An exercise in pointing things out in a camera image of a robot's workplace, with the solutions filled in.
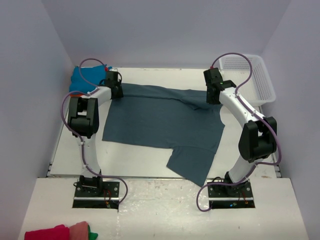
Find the grey-blue t-shirt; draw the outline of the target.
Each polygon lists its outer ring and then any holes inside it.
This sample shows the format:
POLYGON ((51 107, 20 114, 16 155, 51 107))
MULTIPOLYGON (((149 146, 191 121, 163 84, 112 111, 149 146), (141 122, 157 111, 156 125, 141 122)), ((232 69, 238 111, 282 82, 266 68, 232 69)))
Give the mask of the grey-blue t-shirt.
POLYGON ((167 167, 202 186, 224 131, 221 106, 206 102, 206 92, 155 85, 122 85, 111 102, 102 140, 171 149, 167 167))

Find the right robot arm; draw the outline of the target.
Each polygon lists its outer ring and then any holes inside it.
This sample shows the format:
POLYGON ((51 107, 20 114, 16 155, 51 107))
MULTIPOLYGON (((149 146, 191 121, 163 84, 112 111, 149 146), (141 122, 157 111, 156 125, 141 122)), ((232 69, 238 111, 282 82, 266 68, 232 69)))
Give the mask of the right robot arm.
POLYGON ((257 112, 239 92, 231 80, 223 80, 218 68, 203 72, 206 85, 206 102, 221 104, 236 118, 242 128, 238 142, 239 158, 224 179, 213 181, 212 189, 221 195, 233 197, 241 191, 255 168, 277 150, 274 135, 277 121, 257 112))

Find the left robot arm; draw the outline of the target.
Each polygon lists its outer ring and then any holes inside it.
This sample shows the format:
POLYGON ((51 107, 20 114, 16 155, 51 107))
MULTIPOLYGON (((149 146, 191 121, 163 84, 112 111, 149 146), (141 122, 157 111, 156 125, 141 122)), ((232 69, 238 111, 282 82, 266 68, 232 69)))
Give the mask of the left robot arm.
POLYGON ((77 189, 97 197, 105 190, 96 150, 96 133, 100 126, 99 106, 124 96, 122 75, 118 71, 107 70, 105 78, 94 86, 94 90, 71 93, 81 94, 69 99, 66 123, 66 127, 76 137, 82 161, 77 189))

